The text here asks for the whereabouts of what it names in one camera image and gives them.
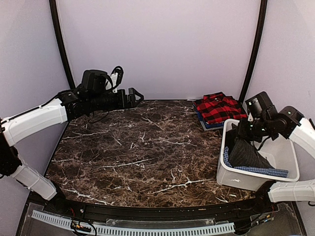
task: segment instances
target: white bin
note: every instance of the white bin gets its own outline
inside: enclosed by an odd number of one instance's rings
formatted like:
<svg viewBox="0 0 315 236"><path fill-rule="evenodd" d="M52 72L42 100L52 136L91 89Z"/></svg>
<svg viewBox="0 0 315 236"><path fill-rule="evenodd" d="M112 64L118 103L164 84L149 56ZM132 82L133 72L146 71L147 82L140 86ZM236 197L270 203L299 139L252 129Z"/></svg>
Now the white bin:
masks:
<svg viewBox="0 0 315 236"><path fill-rule="evenodd" d="M268 139L259 153L266 157L269 163L277 169L288 170L287 178L256 174L253 172L237 170L225 165L223 161L225 134L232 129L232 124L238 124L238 120L228 119L224 123L222 145L220 150L220 159L218 164L217 182L220 185L227 185L236 188L242 188L257 191L260 186L268 180L277 180L285 182L296 182L300 177L296 154L293 142L285 139L281 135L272 141Z"/></svg>

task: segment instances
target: white wall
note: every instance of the white wall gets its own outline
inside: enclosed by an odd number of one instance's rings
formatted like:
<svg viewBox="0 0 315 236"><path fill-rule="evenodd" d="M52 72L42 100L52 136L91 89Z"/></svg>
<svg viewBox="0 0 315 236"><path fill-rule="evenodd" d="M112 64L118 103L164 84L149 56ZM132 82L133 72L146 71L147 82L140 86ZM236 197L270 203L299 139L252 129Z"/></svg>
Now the white wall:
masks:
<svg viewBox="0 0 315 236"><path fill-rule="evenodd" d="M40 105L68 89L48 0L0 1L0 116ZM64 129L51 127L21 141L20 155L44 173ZM28 191L15 180L0 180L0 235L16 233Z"/></svg>
<svg viewBox="0 0 315 236"><path fill-rule="evenodd" d="M265 27L247 98L265 90L278 111L291 105L315 119L315 1L268 1ZM315 178L315 160L300 147L300 180ZM308 235L315 209L298 203Z"/></svg>
<svg viewBox="0 0 315 236"><path fill-rule="evenodd" d="M146 99L186 99L224 90L239 97L259 0L59 0L76 84L86 69L121 65L121 88Z"/></svg>

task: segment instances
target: marble tabletop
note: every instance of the marble tabletop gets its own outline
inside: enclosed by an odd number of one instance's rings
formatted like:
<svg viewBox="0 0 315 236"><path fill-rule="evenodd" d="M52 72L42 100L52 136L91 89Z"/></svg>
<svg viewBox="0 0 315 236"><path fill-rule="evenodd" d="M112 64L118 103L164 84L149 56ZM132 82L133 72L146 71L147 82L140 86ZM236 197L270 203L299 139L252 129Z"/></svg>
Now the marble tabletop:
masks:
<svg viewBox="0 0 315 236"><path fill-rule="evenodd" d="M97 112L90 122L106 113ZM245 200L217 184L219 131L203 131L189 101L144 101L71 122L47 177L68 199L122 207L191 207Z"/></svg>

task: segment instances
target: white slotted strip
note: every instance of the white slotted strip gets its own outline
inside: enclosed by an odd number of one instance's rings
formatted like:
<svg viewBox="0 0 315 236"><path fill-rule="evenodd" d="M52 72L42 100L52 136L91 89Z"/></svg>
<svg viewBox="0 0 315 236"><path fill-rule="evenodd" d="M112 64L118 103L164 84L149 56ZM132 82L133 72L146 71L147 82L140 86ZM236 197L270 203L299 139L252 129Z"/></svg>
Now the white slotted strip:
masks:
<svg viewBox="0 0 315 236"><path fill-rule="evenodd" d="M59 216L54 216L48 213L34 210L32 218L39 221L45 222L56 227L72 230L70 228L71 219ZM82 226L91 228L87 223L81 223ZM227 223L222 225L213 225L198 228L187 228L187 229L130 229L130 228L116 228L108 227L103 225L93 224L96 228L98 236L213 236L227 233L233 233L234 223Z"/></svg>

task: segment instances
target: red and black plaid shirt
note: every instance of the red and black plaid shirt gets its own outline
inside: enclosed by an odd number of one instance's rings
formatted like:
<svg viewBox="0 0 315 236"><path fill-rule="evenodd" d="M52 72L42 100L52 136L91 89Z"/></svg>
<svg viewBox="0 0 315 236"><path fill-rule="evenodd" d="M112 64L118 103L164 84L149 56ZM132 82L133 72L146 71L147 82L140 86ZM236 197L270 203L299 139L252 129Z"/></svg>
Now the red and black plaid shirt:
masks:
<svg viewBox="0 0 315 236"><path fill-rule="evenodd" d="M232 96L225 96L223 92L204 95L203 99L196 100L194 104L208 124L247 118L238 102Z"/></svg>

